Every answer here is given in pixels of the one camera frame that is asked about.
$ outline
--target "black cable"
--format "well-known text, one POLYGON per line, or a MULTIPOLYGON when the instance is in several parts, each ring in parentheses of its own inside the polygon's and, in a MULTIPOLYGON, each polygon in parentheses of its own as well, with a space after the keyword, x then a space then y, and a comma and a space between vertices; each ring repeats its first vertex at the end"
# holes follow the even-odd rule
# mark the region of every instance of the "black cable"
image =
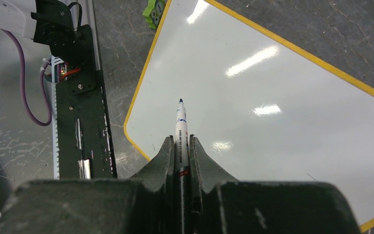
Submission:
POLYGON ((71 2, 68 5, 68 8, 71 9, 73 6, 78 5, 79 12, 78 12, 78 26, 77 28, 81 27, 81 20, 82 20, 82 6, 78 2, 71 2))

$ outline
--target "white robot part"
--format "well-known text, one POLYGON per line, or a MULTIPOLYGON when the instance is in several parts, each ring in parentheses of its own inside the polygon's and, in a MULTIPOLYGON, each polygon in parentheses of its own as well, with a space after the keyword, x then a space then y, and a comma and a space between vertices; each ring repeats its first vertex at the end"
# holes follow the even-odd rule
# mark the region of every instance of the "white robot part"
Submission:
POLYGON ((0 28, 33 39, 37 21, 32 12, 37 12, 35 0, 0 1, 0 28))

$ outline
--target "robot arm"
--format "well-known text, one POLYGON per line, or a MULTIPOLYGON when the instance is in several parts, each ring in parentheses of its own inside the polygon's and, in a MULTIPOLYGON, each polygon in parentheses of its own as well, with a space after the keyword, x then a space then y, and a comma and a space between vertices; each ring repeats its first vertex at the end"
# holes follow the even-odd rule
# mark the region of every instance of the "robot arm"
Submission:
POLYGON ((74 28, 71 8, 58 0, 0 1, 0 28, 34 42, 49 45, 53 56, 72 67, 81 67, 90 60, 91 52, 84 46, 80 25, 74 28))

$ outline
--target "marker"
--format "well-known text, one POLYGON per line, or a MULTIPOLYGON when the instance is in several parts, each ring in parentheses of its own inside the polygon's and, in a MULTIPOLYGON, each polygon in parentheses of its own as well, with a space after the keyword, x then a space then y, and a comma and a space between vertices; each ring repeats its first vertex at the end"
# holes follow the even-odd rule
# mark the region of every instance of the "marker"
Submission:
POLYGON ((75 120, 75 137, 76 137, 76 146, 78 149, 81 150, 81 160, 78 160, 79 177, 81 179, 91 179, 90 160, 84 159, 84 154, 82 150, 82 131, 81 131, 81 121, 79 120, 79 118, 75 120))
POLYGON ((181 234, 191 234, 190 226, 190 159, 188 156, 188 132, 186 109, 180 99, 177 108, 177 121, 175 124, 175 201, 177 231, 181 234))

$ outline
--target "white board surface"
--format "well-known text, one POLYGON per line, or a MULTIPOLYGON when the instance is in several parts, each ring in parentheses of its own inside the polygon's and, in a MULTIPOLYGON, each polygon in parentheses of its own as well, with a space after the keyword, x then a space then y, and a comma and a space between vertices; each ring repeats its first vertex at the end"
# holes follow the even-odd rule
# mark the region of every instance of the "white board surface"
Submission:
POLYGON ((153 158, 178 100, 240 180, 326 181, 374 218, 374 97, 202 0, 172 0, 126 121, 153 158))

